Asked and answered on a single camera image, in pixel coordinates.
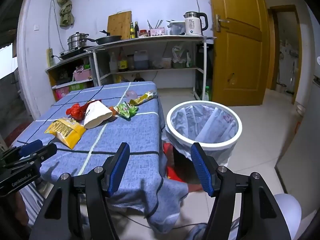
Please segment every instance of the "white kettle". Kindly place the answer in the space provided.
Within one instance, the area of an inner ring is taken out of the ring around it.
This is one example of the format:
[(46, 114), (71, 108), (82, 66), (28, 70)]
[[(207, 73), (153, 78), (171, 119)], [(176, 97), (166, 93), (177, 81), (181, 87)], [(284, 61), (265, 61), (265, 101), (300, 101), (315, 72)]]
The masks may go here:
[[(202, 28), (200, 17), (204, 17), (205, 27)], [(185, 15), (186, 34), (187, 35), (202, 35), (202, 31), (208, 28), (208, 17), (205, 13), (186, 12)]]

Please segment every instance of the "striped cloth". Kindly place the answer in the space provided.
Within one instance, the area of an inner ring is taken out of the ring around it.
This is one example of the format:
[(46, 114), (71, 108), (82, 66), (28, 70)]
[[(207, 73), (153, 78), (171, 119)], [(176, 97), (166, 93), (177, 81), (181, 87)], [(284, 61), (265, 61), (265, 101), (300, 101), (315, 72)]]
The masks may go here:
[(66, 117), (66, 110), (73, 104), (83, 105), (91, 99), (101, 99), (106, 106), (116, 106), (128, 101), (126, 92), (129, 90), (141, 96), (147, 91), (156, 91), (156, 85), (153, 82), (129, 82), (72, 91), (24, 130), (13, 145), (20, 146), (37, 139), (44, 145), (53, 141), (58, 151), (42, 163), (40, 172), (44, 180), (54, 183), (62, 173), (76, 176), (103, 165), (122, 142), (127, 142), (131, 156), (119, 190), (108, 201), (117, 207), (140, 210), (151, 228), (166, 233), (179, 216), (180, 202), (187, 196), (188, 187), (165, 176), (167, 159), (161, 142), (165, 122), (159, 98), (140, 105), (138, 113), (131, 119), (118, 117), (113, 122), (104, 121), (87, 130), (73, 150), (53, 135), (44, 133), (52, 121)]

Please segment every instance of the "yellow door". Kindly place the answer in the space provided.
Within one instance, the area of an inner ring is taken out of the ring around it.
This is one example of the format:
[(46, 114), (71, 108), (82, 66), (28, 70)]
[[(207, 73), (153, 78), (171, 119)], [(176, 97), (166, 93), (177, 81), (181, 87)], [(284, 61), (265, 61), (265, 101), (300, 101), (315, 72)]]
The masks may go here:
[(269, 66), (264, 0), (211, 0), (211, 4), (217, 37), (212, 101), (227, 106), (261, 105)]

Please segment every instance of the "door handle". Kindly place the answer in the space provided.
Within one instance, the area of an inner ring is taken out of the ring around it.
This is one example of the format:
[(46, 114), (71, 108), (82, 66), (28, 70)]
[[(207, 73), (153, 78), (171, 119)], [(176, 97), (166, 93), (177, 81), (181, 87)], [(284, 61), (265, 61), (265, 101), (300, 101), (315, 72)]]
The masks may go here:
[(219, 19), (219, 22), (229, 23), (228, 20), (221, 20), (221, 19)]
[(225, 23), (229, 23), (228, 20), (223, 20), (223, 19), (220, 19), (220, 15), (219, 14), (216, 14), (216, 31), (217, 32), (220, 32), (220, 22), (225, 22)]

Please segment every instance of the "power strip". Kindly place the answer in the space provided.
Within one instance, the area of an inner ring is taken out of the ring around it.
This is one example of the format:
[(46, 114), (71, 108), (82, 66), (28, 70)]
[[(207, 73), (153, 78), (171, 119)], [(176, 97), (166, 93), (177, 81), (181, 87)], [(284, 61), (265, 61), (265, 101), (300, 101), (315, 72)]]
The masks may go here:
[(54, 65), (54, 60), (52, 58), (53, 56), (53, 51), (51, 48), (48, 48), (47, 49), (47, 64), (48, 64), (48, 67), (51, 67)]

